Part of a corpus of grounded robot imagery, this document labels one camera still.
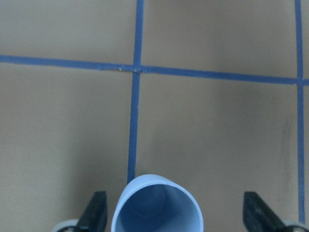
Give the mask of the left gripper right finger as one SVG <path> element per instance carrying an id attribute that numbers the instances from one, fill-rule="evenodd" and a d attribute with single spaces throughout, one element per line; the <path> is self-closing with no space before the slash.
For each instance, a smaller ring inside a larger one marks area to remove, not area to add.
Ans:
<path id="1" fill-rule="evenodd" d="M 243 195 L 243 224 L 248 232 L 281 232 L 286 227 L 263 199 L 251 191 Z"/>

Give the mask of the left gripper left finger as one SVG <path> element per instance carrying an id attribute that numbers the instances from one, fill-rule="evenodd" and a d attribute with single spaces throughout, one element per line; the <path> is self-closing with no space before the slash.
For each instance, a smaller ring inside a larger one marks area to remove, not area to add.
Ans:
<path id="1" fill-rule="evenodd" d="M 75 231 L 104 232 L 107 219 L 107 194 L 105 191 L 96 191 L 78 220 Z"/>

